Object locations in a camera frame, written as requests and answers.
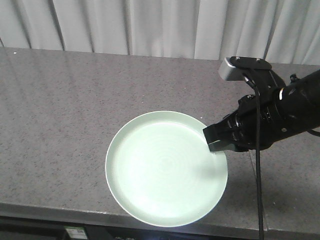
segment countertop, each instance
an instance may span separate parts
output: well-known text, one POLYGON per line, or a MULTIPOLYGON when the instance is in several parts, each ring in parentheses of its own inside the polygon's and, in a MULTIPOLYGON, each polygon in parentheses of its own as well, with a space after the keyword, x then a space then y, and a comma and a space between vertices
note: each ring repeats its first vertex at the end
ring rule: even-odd
MULTIPOLYGON (((258 238, 254 152, 226 151, 218 205, 175 228, 144 224, 113 199, 105 157, 117 131, 168 110, 206 125, 252 90, 225 82, 220 61, 0 47, 0 215, 258 238)), ((272 64, 287 82, 319 66, 272 64)), ((302 133, 261 152, 266 239, 320 238, 320 139, 302 133)))

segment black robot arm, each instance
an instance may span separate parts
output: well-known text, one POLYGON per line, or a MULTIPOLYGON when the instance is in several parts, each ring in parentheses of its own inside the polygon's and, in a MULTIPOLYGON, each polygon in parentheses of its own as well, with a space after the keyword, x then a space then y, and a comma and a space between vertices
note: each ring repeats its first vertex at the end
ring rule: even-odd
MULTIPOLYGON (((304 77, 291 76, 291 84, 272 71, 263 59, 226 58, 220 76, 256 87, 260 98, 260 149, 320 126, 320 70, 304 77)), ((211 152, 256 149, 256 96, 245 95, 239 107, 222 121, 203 129, 211 152)))

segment label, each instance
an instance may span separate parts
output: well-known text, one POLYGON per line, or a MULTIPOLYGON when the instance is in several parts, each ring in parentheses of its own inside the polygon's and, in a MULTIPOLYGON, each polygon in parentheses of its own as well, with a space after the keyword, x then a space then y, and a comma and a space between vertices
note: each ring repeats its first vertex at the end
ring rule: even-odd
POLYGON ((88 239, 85 228, 77 226, 64 226, 71 239, 88 239))

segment black cable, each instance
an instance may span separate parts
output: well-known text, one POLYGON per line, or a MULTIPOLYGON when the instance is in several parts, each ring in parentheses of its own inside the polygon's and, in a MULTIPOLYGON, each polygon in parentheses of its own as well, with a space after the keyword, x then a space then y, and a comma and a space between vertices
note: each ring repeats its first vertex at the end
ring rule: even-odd
POLYGON ((261 169, 260 169, 260 93, 256 84, 247 76, 244 76, 245 82, 254 90, 256 102, 256 133, 255 133, 255 173, 256 173, 256 195, 258 205, 258 223, 259 223, 259 239, 265 239, 264 232, 264 215, 262 203, 262 184, 261 184, 261 169))
POLYGON ((309 130, 307 131, 308 133, 314 135, 314 136, 317 136, 317 137, 320 137, 320 131, 315 131, 315 130, 309 130))

